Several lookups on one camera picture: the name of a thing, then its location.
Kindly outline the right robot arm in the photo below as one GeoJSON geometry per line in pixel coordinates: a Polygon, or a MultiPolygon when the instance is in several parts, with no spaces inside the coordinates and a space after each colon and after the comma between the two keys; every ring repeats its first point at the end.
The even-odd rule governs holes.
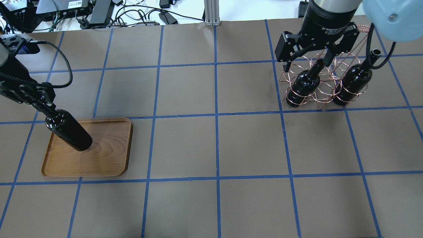
{"type": "Polygon", "coordinates": [[[350,52],[359,35],[352,18],[360,4],[388,40],[410,42],[422,36],[421,0],[310,0],[299,33],[284,31],[276,46],[276,59],[283,62],[284,71],[310,51],[326,49],[325,66],[340,53],[350,52]]]}

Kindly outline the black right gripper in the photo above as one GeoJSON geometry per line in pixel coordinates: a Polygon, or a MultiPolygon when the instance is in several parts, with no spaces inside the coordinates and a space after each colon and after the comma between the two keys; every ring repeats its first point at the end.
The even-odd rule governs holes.
{"type": "Polygon", "coordinates": [[[352,50],[359,36],[352,18],[360,2],[309,2],[297,34],[284,31],[275,49],[278,62],[288,73],[293,62],[305,53],[324,50],[323,63],[329,67],[335,56],[352,50]]]}

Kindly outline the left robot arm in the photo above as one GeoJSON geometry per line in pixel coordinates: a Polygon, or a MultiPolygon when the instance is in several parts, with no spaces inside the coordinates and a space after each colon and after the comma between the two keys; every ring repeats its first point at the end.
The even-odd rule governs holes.
{"type": "Polygon", "coordinates": [[[16,55],[36,54],[40,48],[32,39],[12,36],[1,39],[0,93],[19,104],[29,104],[45,115],[53,113],[55,93],[51,83],[38,83],[28,69],[16,58],[16,55]]]}

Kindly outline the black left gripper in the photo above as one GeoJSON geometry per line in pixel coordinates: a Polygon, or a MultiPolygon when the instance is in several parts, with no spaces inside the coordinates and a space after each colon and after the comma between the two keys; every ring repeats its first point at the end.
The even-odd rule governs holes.
{"type": "Polygon", "coordinates": [[[1,38],[1,95],[19,104],[29,104],[39,111],[55,111],[56,96],[49,82],[38,83],[16,55],[40,52],[37,42],[21,36],[1,38]]]}

